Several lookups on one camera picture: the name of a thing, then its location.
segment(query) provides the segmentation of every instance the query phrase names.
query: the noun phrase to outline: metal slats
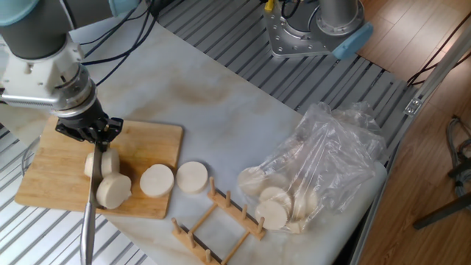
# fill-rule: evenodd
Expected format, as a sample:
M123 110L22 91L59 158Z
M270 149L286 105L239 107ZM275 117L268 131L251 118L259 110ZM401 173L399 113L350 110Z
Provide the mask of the metal slats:
M388 130L388 144L397 144L402 136L397 134L404 133L404 117L394 104L410 93L395 93L397 86L392 87L392 82L402 81L361 57L273 57L259 1L187 0L170 8L161 18L168 30L292 109L304 113L315 102L337 108L366 100Z
M1 133L0 145L9 149L0 155L0 264L78 264L82 213L18 205L14 196L26 148L12 134ZM32 158L28 154L27 166ZM96 218L94 264L125 264L122 258L134 245L103 216ZM147 258L136 262L153 264Z
M159 23L301 114L321 101L332 108L367 101L390 156L411 123L403 109L414 89L361 57L274 57L262 11L258 0L176 0ZM25 149L0 129L0 264L78 264L81 213L14 202ZM96 220L94 264L154 264L103 216Z

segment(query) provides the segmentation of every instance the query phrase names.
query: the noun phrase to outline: cable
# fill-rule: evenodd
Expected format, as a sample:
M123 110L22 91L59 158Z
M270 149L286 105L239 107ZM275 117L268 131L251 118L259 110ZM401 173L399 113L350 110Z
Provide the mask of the cable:
M135 18L128 18L127 21L133 21L135 19L138 19L138 18L142 18L143 15L146 15L147 14L147 10L144 11L142 14L138 15L137 17Z
M85 54L85 58L90 56L90 54L92 54L94 51L96 51L109 37L111 37L111 35L113 35L116 32L116 30L118 30L121 26L123 26L123 24L127 21L127 19L134 13L134 11L135 11L135 8L129 11L126 14L126 16L116 26L114 26L110 30L110 32L100 42L98 42L92 49L90 49L90 51L88 51Z
M435 54L432 56L432 58L430 58L430 60L424 65L424 67L422 67L422 70L418 71L415 75L413 75L411 78L409 78L409 80L407 80L407 86L411 85L412 83L414 83L414 81L419 77L419 75L425 71L428 71L428 70L431 70L433 68L435 68L438 63L434 64L433 66L427 68L427 66L429 64L432 63L433 59L435 59L435 57L443 50L443 48L447 45L447 43L451 40L451 38L456 34L456 32L458 31L459 28L461 28L463 26L463 24L471 17L471 12L468 13L467 16L465 16L463 18L463 20L461 20L461 22L458 24L458 26L456 26L456 28L451 32L450 36L448 36L448 38L444 41L444 43L440 46L440 48L435 52Z
M456 151L455 144L453 143L453 129L457 124L461 124L464 128L466 128L466 124L461 122L460 118L453 118L451 119L450 123L448 124L447 127L447 141L448 141L448 148L450 149L450 154L451 154L451 161L453 163L453 168L455 169L457 166L460 164L460 157L461 160L466 160L468 159L463 151L464 148L469 146L471 144L471 138L467 139L464 141L462 144L460 144L459 147L459 152ZM458 195L458 197L464 196L467 192L466 189L464 188L464 183L471 180L471 169L467 169L456 175L455 178L455 193ZM467 206L467 209L471 211L471 205Z
M284 19L288 19L288 18L292 17L295 14L297 8L300 6L300 3L301 3L301 0L295 0L296 4L294 5L293 10L291 11L291 13L289 13L289 15L286 15L285 14L285 7L286 7L286 2L287 1L288 0L284 0L283 3L281 4L281 16Z
M463 63L463 62L464 62L467 58L469 58L469 57L471 57L471 52L468 53L465 57L463 57L463 59L459 60L459 61L455 64L455 66L454 66L452 69L454 69L456 66L459 66L461 63ZM430 70L430 69L433 69L433 68L435 68L437 65L438 65L438 63L436 63L436 64L434 64L434 65L432 65L432 66L426 68L424 71L428 71L428 70ZM414 83L412 83L411 85L420 85L420 84L423 84L424 82L425 82L425 80L422 80L422 81L419 81L419 82L414 82Z
M146 18L144 19L144 25L143 25L143 29L144 30L144 27L146 26L147 24L147 20L149 18L149 14L150 14L150 10L151 10L151 7L152 5L154 4L154 1L152 1L152 3L149 5L149 8L147 9L147 16ZM99 64L99 63L108 63L108 62L111 62L111 61L114 61L114 60L117 60L117 59L120 59L120 58L123 58L125 57L126 55L130 54L131 52L133 52L134 50L136 50L143 42L144 40L146 40L145 38L143 38L143 40L140 40L138 43L135 43L135 45L133 45L130 49L128 49L127 51L123 52L122 54L119 54L119 55L116 55L116 56L113 56L111 58L107 58L107 59L101 59L101 60L94 60L94 61L89 61L89 62L84 62L82 63L82 65L84 66L92 66L92 65L95 65L95 64Z
M125 52L124 58L105 77L103 77L103 79L101 79L96 84L96 86L101 85L105 80L107 80L108 77L110 77L119 68L119 66L121 66L121 64L123 64L124 61L131 55L131 52L134 51L135 49L137 49L137 47L139 47L147 39L150 32L152 31L152 28L154 27L155 23L157 22L157 17L158 17L158 15L156 15L154 17L154 19L152 20L152 23L150 24L149 28L147 29L146 34L141 39L142 33L144 32L144 29L146 28L147 20L149 19L150 10L151 10L151 7L152 7L153 4L154 4L154 1L152 1L152 3L150 4L149 9L147 10L146 18L144 19L143 25L141 27L141 31L139 32L138 37L136 38L134 44L132 45L132 47L133 48L135 47L135 48L134 49L132 48L132 49L128 50L128 52Z
M154 20L152 21L152 24L151 24L150 27L149 27L150 30L152 30L152 27L154 27L155 22L157 22L157 19L154 18ZM147 33L144 35L143 40L145 40L145 38L147 38L147 36L149 35L148 33L150 33L150 30L148 30ZM101 79L101 80L96 84L96 86L101 85L106 79L108 79L108 77L110 77L110 76L119 68L119 66L124 63L124 61L125 61L129 56L130 56L130 53L127 54L126 56L124 56L124 58L113 68L113 70L111 70L110 73L108 73L105 77L103 77L103 79Z
M147 10L144 11L142 14L138 15L137 17L135 18L128 18L125 22L128 22L128 21L132 21L132 20L135 20L135 19L138 19L138 18L142 18L143 15L146 15L147 13ZM97 42L98 40L102 39L106 34L110 33L112 30L114 30L118 25L112 27L111 29L109 29L107 32L103 33L103 35L101 35L100 37L98 37L96 40L92 40L92 41L89 41L87 43L81 43L80 45L88 45L88 44L92 44L92 43L95 43Z

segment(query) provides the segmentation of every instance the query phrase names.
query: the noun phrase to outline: knife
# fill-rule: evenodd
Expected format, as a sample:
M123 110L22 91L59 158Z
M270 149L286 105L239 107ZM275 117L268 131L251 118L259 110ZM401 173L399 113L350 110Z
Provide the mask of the knife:
M80 261L82 265L91 265L93 259L93 244L95 242L95 212L100 205L96 201L96 191L102 176L102 154L107 144L96 143L93 151L93 171L90 178L88 202L83 215L82 235L80 236Z

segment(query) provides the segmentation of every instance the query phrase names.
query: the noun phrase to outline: yellow connector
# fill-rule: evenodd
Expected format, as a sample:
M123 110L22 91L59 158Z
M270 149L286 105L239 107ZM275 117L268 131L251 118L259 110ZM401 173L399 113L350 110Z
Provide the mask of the yellow connector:
M265 10L266 11L272 11L273 6L275 5L274 3L275 0L268 0L267 3L265 4Z

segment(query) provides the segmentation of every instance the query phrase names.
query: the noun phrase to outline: wooden floor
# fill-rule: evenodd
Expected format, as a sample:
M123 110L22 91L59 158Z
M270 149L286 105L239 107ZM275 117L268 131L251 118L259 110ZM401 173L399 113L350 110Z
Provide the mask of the wooden floor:
M375 33L360 54L404 80L424 65L471 10L471 0L364 0L364 5ZM452 164L445 130L453 114L471 124L470 74L471 60L452 70L406 133L361 265L471 264L470 211L420 231L412 227L419 217L456 198L454 183L447 177ZM461 142L467 136L458 128L456 137Z

